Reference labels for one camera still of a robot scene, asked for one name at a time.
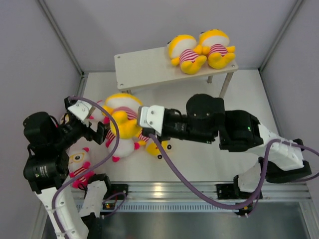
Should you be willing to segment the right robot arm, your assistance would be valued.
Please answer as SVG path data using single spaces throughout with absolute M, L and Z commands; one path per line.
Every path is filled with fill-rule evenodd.
M 257 188 L 264 161 L 266 181 L 274 184 L 298 181 L 311 175 L 304 160 L 300 139 L 287 140 L 267 129 L 255 116 L 243 110 L 227 111 L 222 98 L 195 94 L 186 103 L 186 114 L 163 106 L 141 106 L 138 125 L 142 134 L 159 141 L 171 138 L 211 144 L 219 148 L 258 156 L 256 164 L 234 177 L 233 183 L 217 185 L 219 199 L 245 199 Z

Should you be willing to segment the yellow frog plush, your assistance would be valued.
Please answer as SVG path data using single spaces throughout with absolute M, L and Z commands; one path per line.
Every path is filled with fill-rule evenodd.
M 135 137 L 141 130 L 137 124 L 138 109 L 143 103 L 137 97 L 127 93 L 116 93 L 107 97 L 102 105 L 119 128 L 122 139 Z
M 228 35 L 220 29 L 210 29 L 199 35 L 202 54 L 207 57 L 208 65 L 213 69 L 222 69 L 235 59 L 236 47 L 230 46 Z
M 171 64 L 179 66 L 185 74 L 196 74 L 207 61 L 207 57 L 202 53 L 202 46 L 192 35 L 177 35 L 166 46 Z
M 143 136 L 141 131 L 138 134 L 136 134 L 135 137 L 138 139 L 138 143 L 140 144 L 140 146 L 145 147 L 145 151 L 148 154 L 157 159 L 163 158 L 158 146 L 154 143 L 154 141 L 151 138 Z M 169 152 L 172 150 L 172 144 L 170 141 L 162 141 L 161 145 L 165 152 Z

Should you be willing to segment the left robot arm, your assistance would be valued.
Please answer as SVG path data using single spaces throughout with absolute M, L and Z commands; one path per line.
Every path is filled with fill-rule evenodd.
M 99 122 L 97 131 L 75 116 L 59 125 L 46 112 L 37 112 L 23 121 L 24 136 L 29 141 L 29 153 L 23 170 L 24 178 L 45 207 L 58 239 L 101 239 L 100 211 L 104 199 L 112 195 L 113 187 L 106 174 L 93 174 L 85 186 L 83 207 L 77 210 L 69 174 L 67 149 L 84 137 L 101 144 L 107 127 Z

